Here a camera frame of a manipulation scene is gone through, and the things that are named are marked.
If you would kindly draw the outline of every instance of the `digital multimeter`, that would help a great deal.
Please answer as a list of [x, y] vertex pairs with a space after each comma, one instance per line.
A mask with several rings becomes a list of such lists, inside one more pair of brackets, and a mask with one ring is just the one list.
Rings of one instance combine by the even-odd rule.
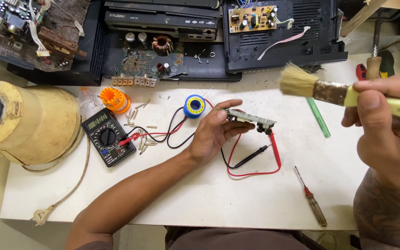
[[117, 165], [137, 150], [132, 142], [124, 146], [119, 145], [119, 141], [126, 139], [127, 136], [114, 113], [107, 108], [81, 125], [108, 168]]

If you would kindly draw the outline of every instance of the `blue solder spool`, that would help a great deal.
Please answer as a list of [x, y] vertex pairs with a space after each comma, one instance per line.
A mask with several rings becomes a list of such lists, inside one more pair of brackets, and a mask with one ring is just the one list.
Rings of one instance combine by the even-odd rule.
[[183, 112], [186, 117], [196, 119], [202, 115], [206, 108], [203, 97], [199, 95], [191, 95], [186, 98], [183, 106]]

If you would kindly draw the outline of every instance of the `black probe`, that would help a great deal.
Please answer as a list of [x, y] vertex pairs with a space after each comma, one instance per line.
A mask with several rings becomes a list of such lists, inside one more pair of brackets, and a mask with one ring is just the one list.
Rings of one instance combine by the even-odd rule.
[[243, 164], [249, 162], [251, 159], [253, 159], [254, 157], [256, 157], [259, 153], [265, 151], [265, 150], [266, 150], [269, 146], [271, 146], [271, 145], [272, 145], [272, 142], [271, 142], [270, 145], [266, 145], [266, 146], [263, 146], [263, 147], [259, 148], [259, 150], [255, 151], [252, 155], [246, 157], [244, 160], [242, 160], [242, 161], [239, 162], [237, 165], [235, 165], [235, 166], [233, 167], [233, 169], [239, 168], [239, 167], [241, 167]]

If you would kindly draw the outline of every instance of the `brush bristles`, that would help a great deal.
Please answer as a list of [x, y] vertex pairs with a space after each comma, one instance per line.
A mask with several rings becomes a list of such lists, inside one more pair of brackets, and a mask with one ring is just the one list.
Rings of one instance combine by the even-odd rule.
[[319, 77], [288, 63], [281, 74], [281, 91], [284, 95], [313, 97], [314, 83]]

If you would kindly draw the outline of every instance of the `green ruler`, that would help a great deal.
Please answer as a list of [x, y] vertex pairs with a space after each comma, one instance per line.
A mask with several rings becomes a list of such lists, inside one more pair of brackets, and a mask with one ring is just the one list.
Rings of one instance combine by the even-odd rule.
[[325, 124], [324, 118], [320, 114], [320, 111], [317, 108], [317, 105], [314, 102], [314, 99], [312, 97], [307, 98], [307, 102], [308, 102], [308, 105], [310, 105], [311, 111], [314, 114], [314, 117], [316, 118], [317, 123], [319, 124], [319, 127], [322, 130], [322, 133], [324, 133], [325, 138], [330, 138], [330, 136], [331, 136], [330, 131], [328, 130], [328, 127]]

